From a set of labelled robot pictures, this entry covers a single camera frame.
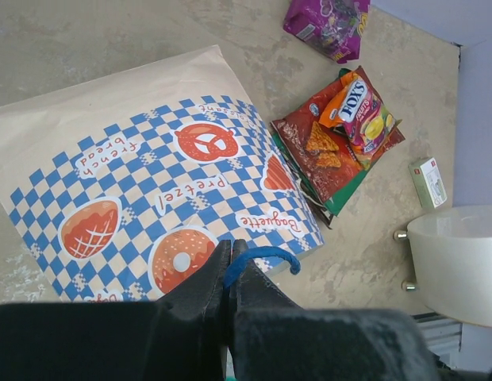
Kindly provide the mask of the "blue checkered paper bag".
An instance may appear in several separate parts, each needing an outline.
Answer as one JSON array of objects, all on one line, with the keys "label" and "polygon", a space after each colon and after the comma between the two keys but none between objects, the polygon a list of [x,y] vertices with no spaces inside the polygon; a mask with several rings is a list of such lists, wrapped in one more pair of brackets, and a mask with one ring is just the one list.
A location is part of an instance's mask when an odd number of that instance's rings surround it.
[{"label": "blue checkered paper bag", "polygon": [[216,45],[0,107],[0,202],[65,301],[156,299],[222,240],[324,243]]}]

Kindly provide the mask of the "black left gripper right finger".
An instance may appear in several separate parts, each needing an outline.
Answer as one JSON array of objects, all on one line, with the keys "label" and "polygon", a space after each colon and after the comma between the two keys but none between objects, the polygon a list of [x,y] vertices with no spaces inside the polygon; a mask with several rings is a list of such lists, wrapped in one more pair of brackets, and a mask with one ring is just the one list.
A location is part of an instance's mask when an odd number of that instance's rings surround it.
[{"label": "black left gripper right finger", "polygon": [[399,310],[305,310],[255,264],[281,248],[233,244],[229,300],[235,306],[231,353],[238,380],[438,380],[415,321]]}]

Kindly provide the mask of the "brown sea salt chips bag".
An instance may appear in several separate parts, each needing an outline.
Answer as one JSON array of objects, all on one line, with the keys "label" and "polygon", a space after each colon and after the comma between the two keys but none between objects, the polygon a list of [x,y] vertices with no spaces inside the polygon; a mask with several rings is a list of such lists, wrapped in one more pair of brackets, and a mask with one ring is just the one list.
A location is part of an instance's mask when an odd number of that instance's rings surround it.
[{"label": "brown sea salt chips bag", "polygon": [[303,174],[301,168],[298,166],[292,155],[290,154],[288,148],[283,143],[281,137],[278,135],[276,131],[271,133],[271,136],[286,161],[293,177],[298,184],[298,188],[302,192],[305,200],[307,201],[309,208],[312,212],[324,223],[324,225],[331,229],[331,223],[334,218],[334,215],[327,209],[324,203],[318,198],[316,191],[313,189],[313,186]]}]

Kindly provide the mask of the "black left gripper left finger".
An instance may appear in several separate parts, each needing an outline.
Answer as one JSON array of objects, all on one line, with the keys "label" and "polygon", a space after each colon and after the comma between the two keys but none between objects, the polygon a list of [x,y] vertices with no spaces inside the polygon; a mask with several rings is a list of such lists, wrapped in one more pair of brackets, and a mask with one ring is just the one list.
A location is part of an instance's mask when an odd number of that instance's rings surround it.
[{"label": "black left gripper left finger", "polygon": [[0,380],[223,380],[230,255],[154,302],[0,305]]}]

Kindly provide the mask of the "purple candy snack bag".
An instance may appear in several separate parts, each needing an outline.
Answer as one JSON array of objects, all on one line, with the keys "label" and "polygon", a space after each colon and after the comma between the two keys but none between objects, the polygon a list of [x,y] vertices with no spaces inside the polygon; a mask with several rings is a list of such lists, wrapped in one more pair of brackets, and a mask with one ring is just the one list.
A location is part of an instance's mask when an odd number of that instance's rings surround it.
[{"label": "purple candy snack bag", "polygon": [[338,64],[359,59],[370,0],[292,1],[283,29]]}]

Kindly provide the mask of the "green snack box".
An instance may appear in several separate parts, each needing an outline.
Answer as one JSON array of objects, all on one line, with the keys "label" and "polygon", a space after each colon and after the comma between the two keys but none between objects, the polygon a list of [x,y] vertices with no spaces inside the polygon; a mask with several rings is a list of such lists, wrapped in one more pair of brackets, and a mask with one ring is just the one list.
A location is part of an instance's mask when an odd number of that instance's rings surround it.
[{"label": "green snack box", "polygon": [[318,198],[334,215],[344,208],[366,172],[353,154],[344,129],[328,129],[318,123],[329,101],[342,89],[340,77],[310,97],[294,112],[271,123],[290,154],[309,180]]}]

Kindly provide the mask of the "colourful Fox's candy bag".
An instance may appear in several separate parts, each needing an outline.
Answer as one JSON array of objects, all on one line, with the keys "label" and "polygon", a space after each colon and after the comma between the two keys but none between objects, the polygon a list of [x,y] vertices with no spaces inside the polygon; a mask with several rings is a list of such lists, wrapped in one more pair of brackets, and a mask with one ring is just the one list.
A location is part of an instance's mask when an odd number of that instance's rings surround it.
[{"label": "colourful Fox's candy bag", "polygon": [[340,84],[342,89],[324,108],[319,123],[328,129],[343,128],[356,159],[367,170],[400,121],[361,67],[340,77]]}]

